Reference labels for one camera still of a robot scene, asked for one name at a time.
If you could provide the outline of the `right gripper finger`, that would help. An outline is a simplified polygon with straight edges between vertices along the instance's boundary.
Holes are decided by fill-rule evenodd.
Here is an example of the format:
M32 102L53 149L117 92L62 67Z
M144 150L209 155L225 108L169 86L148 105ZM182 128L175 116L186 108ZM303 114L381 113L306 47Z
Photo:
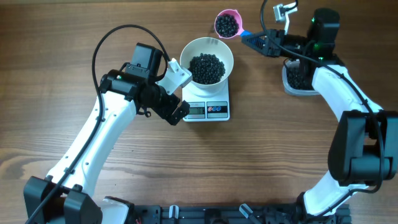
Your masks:
M241 34L242 39L255 38L255 37L258 37L260 39L270 39L270 40L274 39L270 29L263 30L260 32L249 32L248 30L244 30L243 33Z
M266 41L261 37L244 36L241 42L261 55L267 55L267 44Z

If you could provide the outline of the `pink scoop blue handle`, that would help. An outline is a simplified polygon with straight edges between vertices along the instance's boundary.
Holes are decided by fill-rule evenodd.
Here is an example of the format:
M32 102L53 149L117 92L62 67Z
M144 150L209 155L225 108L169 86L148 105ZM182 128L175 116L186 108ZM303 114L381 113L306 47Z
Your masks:
M235 34L235 35L232 36L232 37L222 37L222 36L220 36L220 35L217 33L217 31L216 31L216 29L215 29L215 23L216 23L217 17L218 17L218 16L221 16L221 15L223 15L223 14L231 14L231 15L233 15L233 16L235 17L235 19L236 19L236 22L238 23L238 26L239 26L238 33ZM216 34L218 35L219 38L222 38L222 39L232 39L232 38L235 38L235 37L240 37L241 34L243 33L243 31L245 30L245 29L243 28L243 20L242 20L242 17L241 17L241 15L239 14L239 12L238 12L237 9L225 9L225 10L221 11L221 12L216 16L216 19L215 19L215 21L214 21L214 30L215 30L215 32L216 32Z

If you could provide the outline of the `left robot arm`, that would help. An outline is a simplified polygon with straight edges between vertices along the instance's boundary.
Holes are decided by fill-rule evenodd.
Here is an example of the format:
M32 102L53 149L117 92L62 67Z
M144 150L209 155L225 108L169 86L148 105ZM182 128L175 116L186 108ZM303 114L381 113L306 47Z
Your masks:
M29 223L138 223L134 205L115 197L93 201L99 174L121 133L137 115L157 114L176 125L189 104L175 95L192 80L175 59L158 76L162 52L137 44L130 63L111 70L97 84L93 110L69 150L45 178L24 187Z

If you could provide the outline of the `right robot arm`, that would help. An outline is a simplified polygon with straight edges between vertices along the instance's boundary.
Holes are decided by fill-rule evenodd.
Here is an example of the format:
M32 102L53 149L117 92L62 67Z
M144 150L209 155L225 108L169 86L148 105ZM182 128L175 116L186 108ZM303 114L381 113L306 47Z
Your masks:
M242 42L266 57L298 61L299 73L323 97L338 120L328 172L297 200L295 218L322 222L356 193L376 193L397 172L397 113L370 100L334 53L340 15L315 10L306 36L286 30L243 32Z

